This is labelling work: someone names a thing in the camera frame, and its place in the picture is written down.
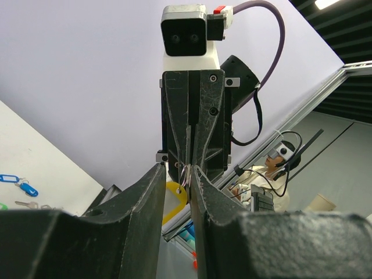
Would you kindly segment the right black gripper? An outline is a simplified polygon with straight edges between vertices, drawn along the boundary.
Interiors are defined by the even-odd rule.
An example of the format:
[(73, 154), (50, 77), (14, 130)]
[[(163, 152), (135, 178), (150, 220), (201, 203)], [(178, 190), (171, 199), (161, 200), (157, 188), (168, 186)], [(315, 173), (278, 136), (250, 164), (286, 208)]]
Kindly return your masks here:
[(224, 70), (166, 71), (161, 78), (162, 149), (179, 182), (186, 164), (215, 182), (231, 160), (231, 92)]

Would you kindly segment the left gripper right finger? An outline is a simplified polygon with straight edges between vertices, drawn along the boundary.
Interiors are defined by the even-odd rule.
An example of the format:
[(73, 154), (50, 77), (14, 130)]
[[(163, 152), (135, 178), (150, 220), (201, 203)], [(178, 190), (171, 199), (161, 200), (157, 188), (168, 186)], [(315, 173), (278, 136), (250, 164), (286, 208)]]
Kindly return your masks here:
[(371, 224), (356, 214), (250, 212), (191, 167), (199, 278), (370, 278)]

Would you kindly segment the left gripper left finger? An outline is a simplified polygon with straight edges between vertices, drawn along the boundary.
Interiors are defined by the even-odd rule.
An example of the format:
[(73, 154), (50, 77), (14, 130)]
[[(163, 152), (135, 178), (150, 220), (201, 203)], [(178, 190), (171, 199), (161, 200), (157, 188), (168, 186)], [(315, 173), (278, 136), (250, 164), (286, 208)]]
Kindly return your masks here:
[(81, 217), (60, 210), (1, 212), (2, 278), (155, 278), (166, 168)]

